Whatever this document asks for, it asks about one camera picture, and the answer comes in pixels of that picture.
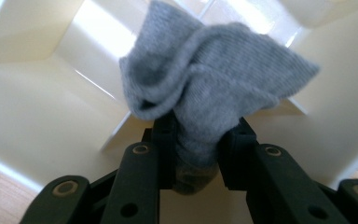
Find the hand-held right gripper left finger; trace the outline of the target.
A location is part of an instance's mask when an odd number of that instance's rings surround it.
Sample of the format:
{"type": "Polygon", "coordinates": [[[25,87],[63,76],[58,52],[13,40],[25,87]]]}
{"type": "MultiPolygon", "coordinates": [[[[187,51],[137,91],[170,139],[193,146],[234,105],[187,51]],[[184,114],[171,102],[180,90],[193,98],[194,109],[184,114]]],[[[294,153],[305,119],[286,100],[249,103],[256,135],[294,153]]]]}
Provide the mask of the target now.
{"type": "Polygon", "coordinates": [[[170,112],[126,148],[101,224],[159,224],[159,192],[171,189],[175,181],[176,130],[170,112]]]}

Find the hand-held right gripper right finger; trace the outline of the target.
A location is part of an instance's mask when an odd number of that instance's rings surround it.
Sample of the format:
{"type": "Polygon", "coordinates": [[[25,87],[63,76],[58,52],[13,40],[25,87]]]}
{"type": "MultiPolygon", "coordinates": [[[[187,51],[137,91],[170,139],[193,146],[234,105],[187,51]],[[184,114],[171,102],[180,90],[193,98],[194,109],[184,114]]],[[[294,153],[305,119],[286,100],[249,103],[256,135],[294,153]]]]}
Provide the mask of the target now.
{"type": "Polygon", "coordinates": [[[245,119],[224,134],[218,150],[225,186],[246,192],[254,224],[349,224],[285,149],[257,142],[245,119]]]}

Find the white storage box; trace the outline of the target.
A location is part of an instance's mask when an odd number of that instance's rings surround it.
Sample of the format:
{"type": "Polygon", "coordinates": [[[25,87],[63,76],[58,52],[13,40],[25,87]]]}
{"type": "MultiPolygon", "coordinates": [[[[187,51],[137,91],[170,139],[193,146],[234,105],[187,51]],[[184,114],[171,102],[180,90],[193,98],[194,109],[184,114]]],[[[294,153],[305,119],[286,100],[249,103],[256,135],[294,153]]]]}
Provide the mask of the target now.
{"type": "MultiPolygon", "coordinates": [[[[249,123],[335,187],[358,168],[358,0],[165,0],[206,24],[242,22],[320,65],[300,93],[249,123]]],[[[0,0],[0,171],[31,191],[117,168],[144,124],[118,60],[150,0],[0,0]]]]}

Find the grey sock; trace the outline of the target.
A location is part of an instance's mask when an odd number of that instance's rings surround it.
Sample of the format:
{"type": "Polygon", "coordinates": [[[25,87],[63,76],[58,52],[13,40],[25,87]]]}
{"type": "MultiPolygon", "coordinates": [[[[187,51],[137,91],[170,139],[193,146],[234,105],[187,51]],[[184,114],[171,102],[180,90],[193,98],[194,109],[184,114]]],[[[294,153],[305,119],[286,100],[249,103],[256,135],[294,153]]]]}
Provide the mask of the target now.
{"type": "Polygon", "coordinates": [[[278,105],[319,71],[241,23],[206,26],[161,1],[150,3],[135,45],[119,66],[136,118],[176,116],[173,188],[184,195],[214,179],[217,144],[240,118],[278,105]]]}

